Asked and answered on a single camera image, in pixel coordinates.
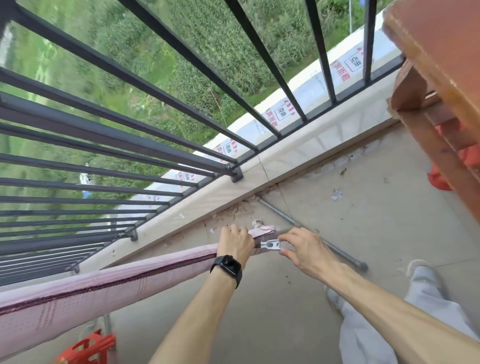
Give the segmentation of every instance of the forearm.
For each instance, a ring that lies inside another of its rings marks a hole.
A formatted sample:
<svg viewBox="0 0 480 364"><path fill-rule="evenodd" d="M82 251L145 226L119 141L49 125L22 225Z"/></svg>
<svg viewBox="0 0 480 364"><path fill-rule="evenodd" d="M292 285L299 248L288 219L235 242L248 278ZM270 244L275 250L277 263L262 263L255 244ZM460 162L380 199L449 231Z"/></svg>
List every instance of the forearm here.
<svg viewBox="0 0 480 364"><path fill-rule="evenodd" d="M324 281L408 363L479 360L480 345L474 339L367 281L348 266L340 264Z"/></svg>
<svg viewBox="0 0 480 364"><path fill-rule="evenodd" d="M237 283L216 266L158 347L150 364L208 363L215 333Z"/></svg>

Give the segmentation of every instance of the hand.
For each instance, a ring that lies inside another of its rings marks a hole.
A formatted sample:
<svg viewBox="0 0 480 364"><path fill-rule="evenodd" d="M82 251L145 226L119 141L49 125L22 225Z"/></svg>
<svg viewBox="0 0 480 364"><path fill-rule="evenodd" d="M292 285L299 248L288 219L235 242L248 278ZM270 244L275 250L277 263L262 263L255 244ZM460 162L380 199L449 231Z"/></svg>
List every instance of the hand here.
<svg viewBox="0 0 480 364"><path fill-rule="evenodd" d="M247 228L239 230L237 224L232 224L230 227L222 227L216 255L231 255L241 264L241 268L244 270L254 247L255 242Z"/></svg>
<svg viewBox="0 0 480 364"><path fill-rule="evenodd" d="M292 228L278 237L292 244L295 251L281 250L280 255L290 259L306 275L326 284L327 278L340 269L340 262L324 244L320 236L305 228Z"/></svg>

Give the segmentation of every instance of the grass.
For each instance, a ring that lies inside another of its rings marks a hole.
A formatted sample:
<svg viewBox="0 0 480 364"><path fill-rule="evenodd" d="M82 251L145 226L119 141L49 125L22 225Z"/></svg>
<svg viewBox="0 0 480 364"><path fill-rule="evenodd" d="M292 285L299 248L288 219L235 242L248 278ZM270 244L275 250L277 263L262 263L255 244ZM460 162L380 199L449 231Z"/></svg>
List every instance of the grass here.
<svg viewBox="0 0 480 364"><path fill-rule="evenodd" d="M250 104L257 105L279 88L223 0L144 0L151 10L195 51L213 65ZM379 0L382 9L391 0ZM262 41L289 81L317 57L303 0L241 1ZM116 0L19 0L19 3L99 52L196 107L218 123L230 125L244 114L215 84L194 69L163 40L147 29ZM348 0L318 2L327 49L348 36ZM363 9L354 2L354 29L363 24ZM14 41L7 68L30 78L146 122L200 145L217 133L140 90L12 23ZM5 92L122 129L158 138L74 110L8 85ZM73 164L161 175L150 165L0 134L0 152ZM2 176L78 183L78 174L0 163ZM96 183L145 188L148 182L95 176ZM0 186L0 195L81 198L81 192ZM125 194L94 193L96 198L128 198ZM3 209L84 209L92 206L3 204ZM70 219L76 217L49 217ZM2 218L0 221L47 219Z"/></svg>

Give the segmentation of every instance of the smartwatch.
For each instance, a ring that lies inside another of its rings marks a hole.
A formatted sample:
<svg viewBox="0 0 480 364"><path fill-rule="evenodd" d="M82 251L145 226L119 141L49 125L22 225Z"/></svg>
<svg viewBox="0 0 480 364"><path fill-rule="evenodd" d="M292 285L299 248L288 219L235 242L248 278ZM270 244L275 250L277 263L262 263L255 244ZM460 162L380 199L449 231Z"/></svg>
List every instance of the smartwatch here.
<svg viewBox="0 0 480 364"><path fill-rule="evenodd" d="M241 281L241 264L235 260L234 257L231 255L223 255L223 256L218 256L215 261L212 264L212 267L210 268L210 273L212 273L213 268L215 266L220 266L227 274L229 274L231 277L233 277L237 281L237 286L235 289L240 284Z"/></svg>

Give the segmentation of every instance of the person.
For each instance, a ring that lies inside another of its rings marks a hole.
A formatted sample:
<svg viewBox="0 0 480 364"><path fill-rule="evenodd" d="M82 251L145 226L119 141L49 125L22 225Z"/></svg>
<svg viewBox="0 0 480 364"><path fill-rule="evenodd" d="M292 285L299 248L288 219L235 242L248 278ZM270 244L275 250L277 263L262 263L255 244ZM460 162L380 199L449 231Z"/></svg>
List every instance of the person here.
<svg viewBox="0 0 480 364"><path fill-rule="evenodd" d="M337 260L322 239L292 228L278 237L295 248L281 250L306 275L327 287L342 313L340 353L344 363L480 363L479 337L461 307L448 301L441 281L424 261L409 265L405 300L385 291ZM246 228L223 227L217 257L231 256L245 269L254 248ZM150 364L204 364L222 315L238 285L220 265L165 336Z"/></svg>

